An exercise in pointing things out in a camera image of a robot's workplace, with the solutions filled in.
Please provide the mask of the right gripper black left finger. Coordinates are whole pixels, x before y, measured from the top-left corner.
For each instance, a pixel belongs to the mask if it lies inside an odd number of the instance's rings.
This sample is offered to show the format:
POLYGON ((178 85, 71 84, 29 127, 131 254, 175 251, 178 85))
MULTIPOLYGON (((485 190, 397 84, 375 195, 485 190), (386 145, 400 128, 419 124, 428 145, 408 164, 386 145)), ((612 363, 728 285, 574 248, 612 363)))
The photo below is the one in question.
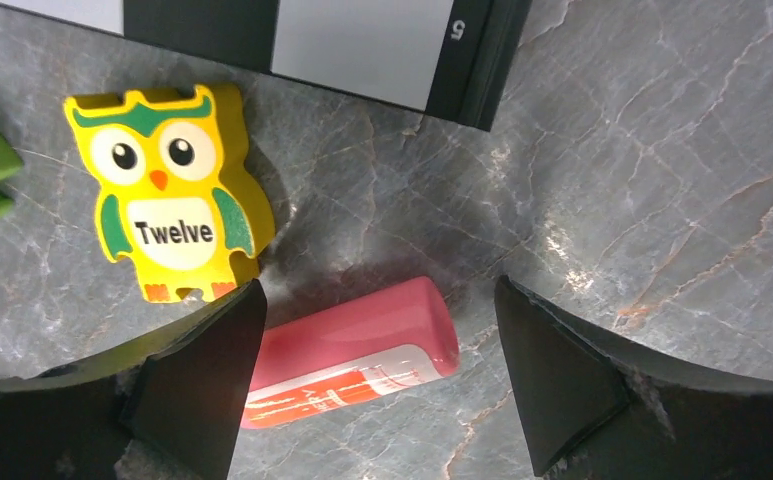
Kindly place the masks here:
POLYGON ((258 281, 38 376, 0 380, 0 479, 224 479, 267 317, 258 281))

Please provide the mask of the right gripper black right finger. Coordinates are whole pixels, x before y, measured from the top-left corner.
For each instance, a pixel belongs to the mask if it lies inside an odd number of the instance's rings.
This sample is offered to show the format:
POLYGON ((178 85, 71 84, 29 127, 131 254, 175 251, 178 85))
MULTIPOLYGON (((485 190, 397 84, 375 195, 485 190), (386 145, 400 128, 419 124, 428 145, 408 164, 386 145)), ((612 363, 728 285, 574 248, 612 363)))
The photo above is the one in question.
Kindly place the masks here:
POLYGON ((507 276, 494 303, 536 476, 773 479, 773 380, 661 353, 507 276))

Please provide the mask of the pink spray bottle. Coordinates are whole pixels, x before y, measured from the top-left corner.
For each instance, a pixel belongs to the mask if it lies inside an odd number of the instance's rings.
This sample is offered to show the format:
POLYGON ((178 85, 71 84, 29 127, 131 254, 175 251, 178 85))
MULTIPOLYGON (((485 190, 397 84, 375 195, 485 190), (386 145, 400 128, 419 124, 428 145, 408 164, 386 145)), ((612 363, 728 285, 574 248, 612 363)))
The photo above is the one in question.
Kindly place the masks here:
POLYGON ((454 374, 455 327, 420 276, 265 331, 241 419, 282 425, 454 374))

